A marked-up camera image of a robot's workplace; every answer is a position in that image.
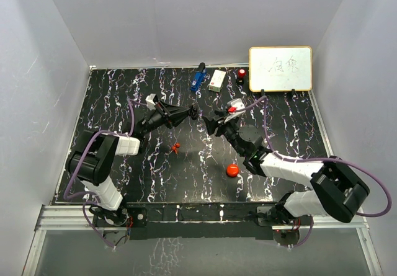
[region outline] blue stapler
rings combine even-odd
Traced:
[[[205,63],[201,62],[196,70],[196,74],[194,75],[194,79],[192,81],[192,87],[190,87],[190,90],[196,92],[199,89],[201,83],[204,80],[206,73],[207,70],[205,69]]]

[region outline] marble tabletop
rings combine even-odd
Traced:
[[[214,72],[226,71],[220,93],[207,85]],[[190,91],[195,68],[98,69],[91,72],[83,107],[71,148],[83,130],[120,131],[130,119],[127,99],[145,101],[150,93],[174,105],[198,103],[200,116],[213,109],[224,109],[226,103],[241,98],[248,105],[259,95],[235,83],[240,68],[208,68],[199,91]],[[326,150],[307,92],[268,93],[267,128],[274,147],[281,153],[303,158],[326,156]],[[135,120],[147,113],[135,107]],[[241,124],[255,125],[263,133],[262,105],[246,112]],[[116,187],[130,203],[210,203],[210,202],[276,202],[286,192],[304,190],[304,186],[286,180],[253,176],[223,137],[208,136],[201,117],[190,118],[178,127],[158,128],[148,135],[146,150],[137,156],[116,156],[110,173]],[[175,143],[179,153],[172,152]],[[229,178],[226,167],[237,163],[240,176]],[[70,176],[64,172],[53,203],[64,203],[63,192]],[[84,186],[76,181],[72,192]]]

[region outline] whiteboard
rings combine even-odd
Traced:
[[[252,92],[311,90],[311,47],[250,48],[249,88]]]

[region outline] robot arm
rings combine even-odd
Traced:
[[[94,214],[108,218],[114,223],[123,220],[120,205],[123,203],[121,193],[114,186],[109,176],[115,155],[137,155],[147,144],[145,136],[156,128],[165,125],[168,128],[178,126],[185,118],[193,120],[199,116],[196,105],[178,107],[160,101],[156,94],[146,98],[150,110],[145,118],[135,123],[132,136],[101,134],[89,149],[77,174],[79,180],[98,196],[99,212]],[[79,136],[76,146],[66,161],[66,170],[72,174],[95,131],[85,130]]]
[[[283,161],[266,148],[255,126],[239,127],[238,119],[244,111],[234,111],[244,108],[241,99],[232,100],[227,108],[227,111],[216,110],[211,117],[203,118],[209,135],[223,135],[244,157],[243,164],[251,173],[283,178],[312,189],[284,195],[275,207],[266,214],[261,213],[261,218],[276,223],[289,223],[303,215],[329,215],[345,223],[353,219],[370,191],[351,168],[335,162]]]

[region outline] whiteboard frame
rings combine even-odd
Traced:
[[[294,89],[295,91],[310,91],[313,88],[313,50],[309,45],[295,45],[287,47],[252,47],[248,51],[248,66],[249,66],[249,90],[251,92],[260,92],[261,90],[251,89],[251,50],[253,48],[309,48],[310,49],[310,88],[309,89]],[[266,92],[291,92],[291,90],[268,90]]]

